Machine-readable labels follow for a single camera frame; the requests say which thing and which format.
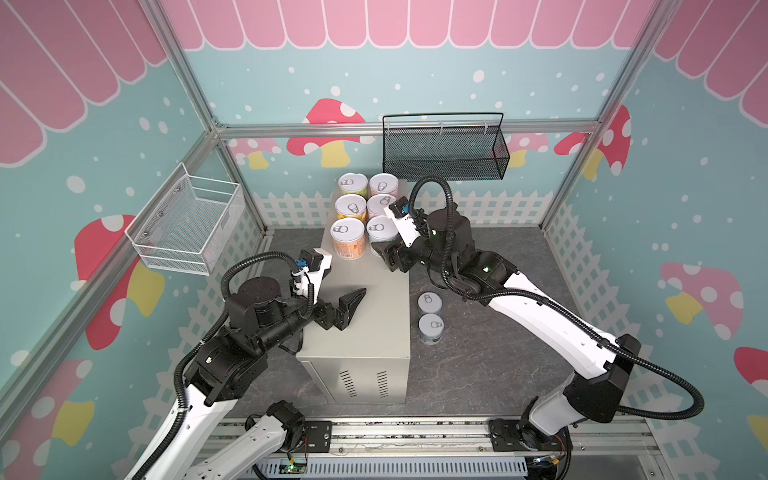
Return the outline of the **white lid can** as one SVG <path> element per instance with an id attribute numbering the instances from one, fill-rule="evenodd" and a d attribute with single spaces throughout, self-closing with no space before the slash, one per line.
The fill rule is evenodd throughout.
<path id="1" fill-rule="evenodd" d="M 377 257 L 381 255 L 375 250 L 374 245 L 390 242 L 399 235 L 394 222 L 385 215 L 371 218 L 366 225 L 366 231 L 372 254 Z"/>
<path id="2" fill-rule="evenodd" d="M 439 315 L 443 308 L 443 301 L 436 292 L 424 292 L 417 299 L 417 306 L 421 315 Z"/>

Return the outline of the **brown label can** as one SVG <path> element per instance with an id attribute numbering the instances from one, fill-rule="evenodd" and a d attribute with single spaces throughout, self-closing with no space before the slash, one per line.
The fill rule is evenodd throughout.
<path id="1" fill-rule="evenodd" d="M 330 236 L 337 255 L 343 260 L 357 260 L 366 251 L 365 225 L 357 218 L 336 220 L 330 227 Z"/>

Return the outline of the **pink white label can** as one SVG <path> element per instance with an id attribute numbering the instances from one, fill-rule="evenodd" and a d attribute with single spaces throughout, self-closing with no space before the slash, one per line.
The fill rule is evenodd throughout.
<path id="1" fill-rule="evenodd" d="M 395 201 L 396 198 L 390 194 L 373 195 L 367 201 L 368 217 L 373 219 L 378 216 L 384 216 L 389 208 L 389 205 Z"/>

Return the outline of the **yellow label can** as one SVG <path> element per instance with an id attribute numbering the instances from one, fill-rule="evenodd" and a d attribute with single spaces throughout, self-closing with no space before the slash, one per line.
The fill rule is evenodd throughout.
<path id="1" fill-rule="evenodd" d="M 334 203 L 338 219 L 354 218 L 366 223 L 368 220 L 367 200 L 358 194 L 340 195 Z"/>

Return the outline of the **grey label can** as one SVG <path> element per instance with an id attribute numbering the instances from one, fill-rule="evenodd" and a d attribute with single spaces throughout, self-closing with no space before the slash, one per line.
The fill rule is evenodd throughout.
<path id="1" fill-rule="evenodd" d="M 443 319 L 434 313 L 427 313 L 420 317 L 418 322 L 420 340 L 432 345 L 440 341 L 444 332 Z"/>

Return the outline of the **green label can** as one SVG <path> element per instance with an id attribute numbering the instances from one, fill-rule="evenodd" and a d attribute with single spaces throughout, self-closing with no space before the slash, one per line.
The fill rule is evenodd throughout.
<path id="1" fill-rule="evenodd" d="M 369 179 L 361 173 L 346 173 L 337 180 L 341 195 L 359 195 L 364 199 L 369 197 Z"/>

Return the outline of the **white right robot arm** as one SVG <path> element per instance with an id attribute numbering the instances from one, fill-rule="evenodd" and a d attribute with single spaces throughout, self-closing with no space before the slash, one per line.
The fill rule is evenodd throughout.
<path id="1" fill-rule="evenodd" d="M 655 420 L 687 420 L 705 406 L 701 392 L 681 376 L 640 357 L 632 335 L 616 337 L 582 320 L 540 290 L 516 265 L 475 246 L 469 220 L 460 215 L 448 182 L 438 176 L 417 181 L 411 194 L 390 204 L 385 215 L 398 234 L 376 245 L 392 271 L 421 264 L 439 277 L 437 288 L 477 302 L 517 322 L 558 353 L 573 372 L 557 388 L 534 398 L 510 430 L 513 440 L 537 451 L 559 441 L 571 444 L 568 429 L 585 420 L 607 424 L 618 413 Z M 625 406 L 631 373 L 640 367 L 686 391 L 691 405 L 662 412 Z"/>

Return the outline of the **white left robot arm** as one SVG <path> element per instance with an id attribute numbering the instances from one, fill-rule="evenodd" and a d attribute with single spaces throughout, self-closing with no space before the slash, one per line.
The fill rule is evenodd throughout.
<path id="1" fill-rule="evenodd" d="M 230 267 L 221 279 L 224 309 L 177 364 L 175 402 L 130 479 L 236 479 L 281 452 L 305 459 L 315 434 L 290 402 L 279 401 L 246 423 L 242 435 L 209 459 L 194 461 L 219 421 L 267 369 L 268 356 L 310 324 L 344 330 L 367 293 L 359 288 L 336 304 L 320 298 L 332 256 L 320 248 L 293 258 L 268 251 Z"/>

